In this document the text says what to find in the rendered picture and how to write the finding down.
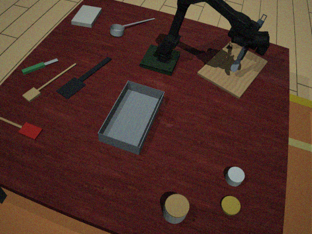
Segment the light brown wooden board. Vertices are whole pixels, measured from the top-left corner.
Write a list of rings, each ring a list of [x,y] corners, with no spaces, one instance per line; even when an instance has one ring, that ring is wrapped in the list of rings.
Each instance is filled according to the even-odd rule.
[[[232,72],[231,65],[237,59],[241,49],[241,46],[228,42],[197,72],[197,75],[239,99],[268,62],[247,51],[237,71]]]

